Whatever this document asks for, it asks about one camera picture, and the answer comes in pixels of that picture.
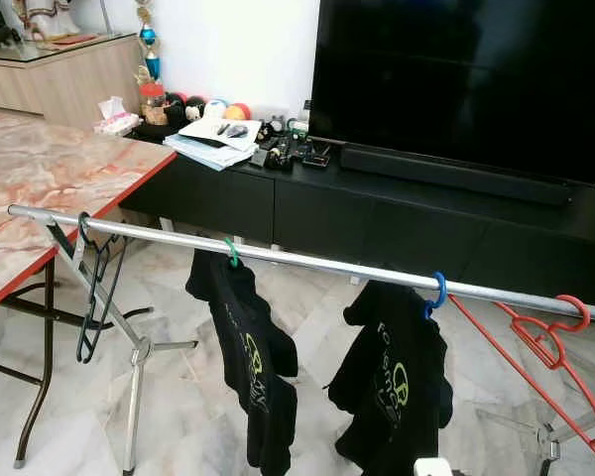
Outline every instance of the red hanger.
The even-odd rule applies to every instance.
[[[472,313],[465,308],[460,300],[458,300],[454,295],[449,295],[449,298],[456,304],[456,307],[460,309],[460,311],[465,314],[465,316],[471,321],[472,324],[476,326],[476,328],[487,338],[487,340],[494,346],[496,349],[505,357],[512,367],[514,367],[520,375],[542,396],[546,402],[551,405],[551,407],[560,415],[566,423],[579,435],[580,438],[584,440],[586,444],[593,450],[595,453],[595,438],[590,438],[586,432],[575,422],[571,419],[569,415],[562,409],[560,405],[557,404],[549,394],[537,384],[536,380],[527,373],[527,371],[518,363],[516,362],[511,355],[503,348],[502,345],[498,343],[498,341],[492,336],[492,334],[487,330],[487,328],[481,324],[476,317],[472,315]],[[566,300],[580,311],[582,314],[582,321],[577,325],[568,325],[563,322],[554,322],[553,324],[546,324],[539,319],[534,317],[529,317],[527,315],[519,315],[514,310],[510,309],[507,305],[502,304],[501,302],[494,302],[494,304],[506,312],[508,315],[512,317],[511,328],[516,332],[523,341],[531,348],[532,352],[544,363],[544,365],[550,369],[559,369],[560,367],[565,369],[570,376],[573,378],[579,389],[584,394],[584,397],[590,404],[593,412],[595,412],[595,397],[591,391],[586,387],[586,384],[579,378],[571,364],[566,360],[566,351],[564,349],[564,344],[559,336],[556,334],[557,329],[562,329],[567,332],[579,332],[580,330],[586,328],[588,324],[591,322],[591,314],[586,305],[579,300],[577,297],[568,296],[568,295],[560,295],[557,297],[558,299]],[[538,336],[531,335],[524,326],[525,322],[529,322],[531,324],[536,325],[540,329],[542,329],[543,333],[539,334]],[[543,341],[545,336],[548,335],[551,340],[555,343],[555,347],[557,349],[557,357],[555,357],[554,353],[549,351],[544,345]]]

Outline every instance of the marble floor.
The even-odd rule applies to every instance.
[[[347,277],[245,260],[274,320],[295,340],[299,375],[297,432],[291,475],[358,475],[333,442],[350,421],[321,390],[337,370],[357,329],[341,311],[362,289]],[[193,350],[162,352],[146,366],[137,447],[137,476],[241,476],[258,472],[245,457],[246,418],[222,382],[222,361],[207,305],[183,290],[191,253],[133,243],[115,295],[122,310],[153,305],[132,319],[155,340],[199,340]],[[85,296],[58,264],[58,306],[82,312]],[[492,305],[467,301],[497,338],[574,416],[586,410],[568,376],[544,371],[519,343],[508,319]],[[559,423],[539,396],[447,303],[435,313],[448,344],[447,378],[454,417],[440,432],[440,454],[470,476],[536,472],[535,437],[528,425]],[[19,431],[35,397],[32,386],[0,374],[0,476],[115,475],[121,473],[130,384],[130,345],[115,329],[104,334],[88,365],[75,361],[77,329],[56,325],[55,372],[32,434],[27,465],[13,470]],[[42,321],[0,308],[0,362],[25,372],[42,369]],[[595,325],[564,336],[568,355],[595,393]],[[525,425],[512,423],[519,421]],[[595,476],[595,456],[575,437],[553,463],[556,476]]]

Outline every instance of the marble-patterned table top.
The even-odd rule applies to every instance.
[[[0,112],[0,299],[55,255],[12,203],[102,216],[169,163],[170,148]]]

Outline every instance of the red table edge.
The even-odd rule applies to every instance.
[[[143,185],[146,181],[151,179],[158,171],[160,171],[163,167],[169,164],[171,161],[175,159],[177,156],[176,152],[172,152],[169,154],[165,159],[163,159],[160,163],[154,166],[150,171],[144,174],[141,178],[135,181],[132,185],[126,188],[124,191],[119,193],[113,200],[107,203],[103,208],[99,211],[94,213],[95,218],[100,218],[101,216],[108,213],[112,208],[118,205],[124,198],[126,198],[130,193],[135,191],[141,185]],[[73,241],[76,237],[77,230],[73,230],[69,235],[68,239]],[[29,266],[26,270],[20,273],[16,278],[11,280],[2,290],[0,290],[0,301],[5,298],[8,294],[14,291],[18,286],[24,283],[28,278],[30,278],[37,270],[39,270],[44,264],[46,264],[51,258],[53,258],[58,251],[55,247],[50,248],[47,252],[42,255],[38,260],[35,261],[31,266]]]

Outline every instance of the wooden cabinet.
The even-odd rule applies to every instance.
[[[0,108],[40,114],[53,124],[92,130],[102,119],[97,104],[123,97],[139,112],[133,73],[143,62],[135,35],[104,37],[62,52],[24,43],[0,50]]]

